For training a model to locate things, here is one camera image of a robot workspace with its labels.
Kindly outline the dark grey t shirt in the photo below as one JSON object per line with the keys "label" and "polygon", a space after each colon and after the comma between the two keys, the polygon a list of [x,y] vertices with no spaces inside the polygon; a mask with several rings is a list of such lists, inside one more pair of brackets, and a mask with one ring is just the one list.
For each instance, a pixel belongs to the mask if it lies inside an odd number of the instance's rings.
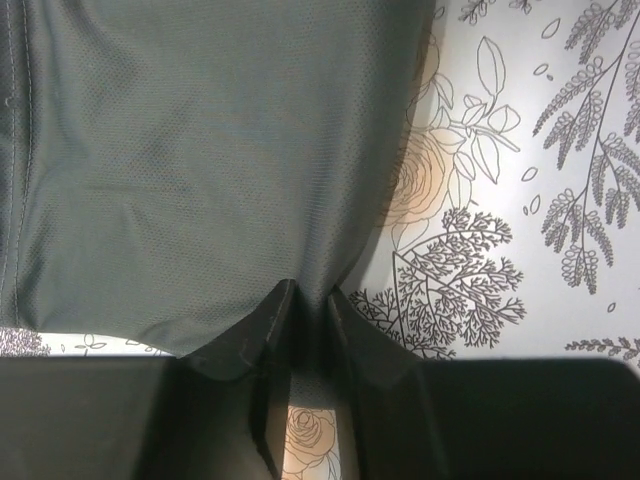
{"label": "dark grey t shirt", "polygon": [[292,400],[329,406],[320,317],[389,199],[433,9],[3,2],[2,325],[183,356],[292,279]]}

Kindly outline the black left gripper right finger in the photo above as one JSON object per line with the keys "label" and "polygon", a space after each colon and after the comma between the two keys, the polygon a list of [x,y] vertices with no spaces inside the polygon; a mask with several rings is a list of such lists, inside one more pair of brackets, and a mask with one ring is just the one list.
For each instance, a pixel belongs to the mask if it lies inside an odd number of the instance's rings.
{"label": "black left gripper right finger", "polygon": [[327,326],[346,479],[639,475],[639,379],[620,362],[422,359],[339,290]]}

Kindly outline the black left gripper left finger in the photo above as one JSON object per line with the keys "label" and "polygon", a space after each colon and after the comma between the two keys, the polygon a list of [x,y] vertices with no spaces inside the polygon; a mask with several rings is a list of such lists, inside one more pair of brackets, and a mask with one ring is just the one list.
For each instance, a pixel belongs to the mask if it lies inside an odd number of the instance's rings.
{"label": "black left gripper left finger", "polygon": [[181,358],[1,362],[5,479],[277,479],[296,285]]}

